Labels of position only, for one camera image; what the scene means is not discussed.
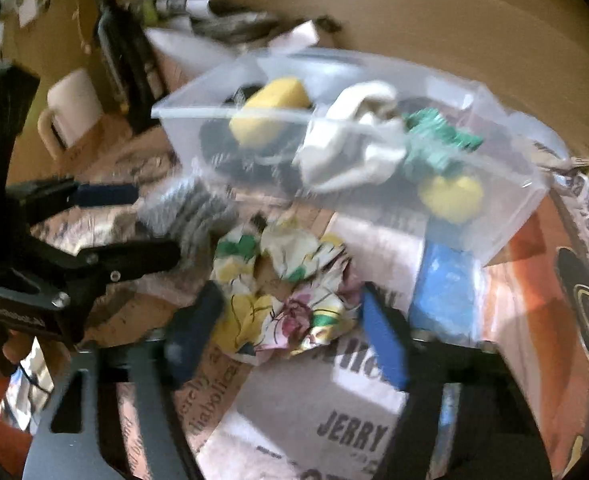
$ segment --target gray knitted fabric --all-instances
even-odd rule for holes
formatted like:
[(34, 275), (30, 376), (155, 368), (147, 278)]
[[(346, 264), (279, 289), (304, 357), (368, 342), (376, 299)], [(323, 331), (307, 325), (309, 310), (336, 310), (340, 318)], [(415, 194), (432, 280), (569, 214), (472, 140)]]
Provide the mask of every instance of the gray knitted fabric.
[(168, 235), (179, 244), (183, 268), (211, 264), (213, 239), (238, 222), (230, 202), (211, 194), (193, 178), (175, 179), (163, 192), (150, 193), (137, 217), (156, 236)]

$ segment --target dark glass bottle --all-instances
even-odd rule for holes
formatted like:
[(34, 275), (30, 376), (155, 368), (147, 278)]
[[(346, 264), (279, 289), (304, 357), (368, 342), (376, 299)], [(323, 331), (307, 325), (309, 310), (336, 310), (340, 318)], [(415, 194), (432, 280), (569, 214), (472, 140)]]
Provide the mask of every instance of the dark glass bottle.
[(150, 110), (168, 92), (139, 22), (116, 0), (96, 2), (96, 34), (113, 91), (132, 130), (140, 134), (159, 123)]

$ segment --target transparent plastic container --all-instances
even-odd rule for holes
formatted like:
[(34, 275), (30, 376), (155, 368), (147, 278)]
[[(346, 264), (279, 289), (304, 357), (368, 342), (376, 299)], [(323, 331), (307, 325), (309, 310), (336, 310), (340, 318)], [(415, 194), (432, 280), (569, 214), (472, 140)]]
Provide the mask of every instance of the transparent plastic container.
[[(239, 110), (224, 104), (242, 86), (263, 86), (284, 76), (303, 82), (315, 109)], [(437, 218), (420, 200), (417, 182), (405, 178), (401, 170), (382, 184), (333, 192), (312, 192), (302, 184), (299, 168), (292, 162), (311, 121), (340, 124), (351, 136), (352, 145), (401, 148), (411, 142), (410, 135), (390, 129), (323, 117), (344, 89), (372, 80), (398, 90), (400, 112), (434, 107), (452, 126), (484, 139), (474, 153), (440, 142), (422, 146), (446, 152), (459, 162), (463, 174), (481, 183), (481, 210), (472, 219), (453, 224)], [(504, 108), (484, 85), (399, 59), (313, 48), (294, 54), (258, 50), (191, 81), (159, 102), (152, 114), (161, 119), (183, 166), (200, 171), (209, 180), (263, 195), (298, 198), (425, 236), (456, 250), (471, 251), (483, 264), (526, 222), (548, 189), (543, 175), (519, 149), (523, 143), (504, 126)], [(280, 129), (278, 140), (268, 151), (239, 148), (228, 127), (233, 117), (273, 121)]]

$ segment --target white mug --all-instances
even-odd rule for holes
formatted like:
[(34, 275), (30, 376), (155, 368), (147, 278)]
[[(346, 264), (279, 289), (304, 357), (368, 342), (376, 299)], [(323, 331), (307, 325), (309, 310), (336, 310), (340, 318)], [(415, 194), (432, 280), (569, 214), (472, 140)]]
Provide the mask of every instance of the white mug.
[(84, 68), (53, 85), (47, 100), (48, 107), (39, 116), (39, 136), (50, 155), (57, 158), (98, 123), (103, 108)]

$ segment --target floral fabric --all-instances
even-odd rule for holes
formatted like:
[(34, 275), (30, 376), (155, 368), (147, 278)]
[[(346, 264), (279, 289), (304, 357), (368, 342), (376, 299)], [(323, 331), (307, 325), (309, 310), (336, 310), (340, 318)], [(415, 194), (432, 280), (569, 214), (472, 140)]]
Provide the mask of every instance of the floral fabric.
[[(297, 284), (286, 301), (258, 295), (259, 253), (280, 279)], [(254, 365), (277, 350), (294, 355), (328, 345), (355, 327), (361, 310), (362, 282), (343, 241), (332, 234), (317, 239), (294, 219), (272, 222), (261, 234), (251, 226), (233, 229), (219, 240), (212, 279), (226, 297), (214, 341)]]

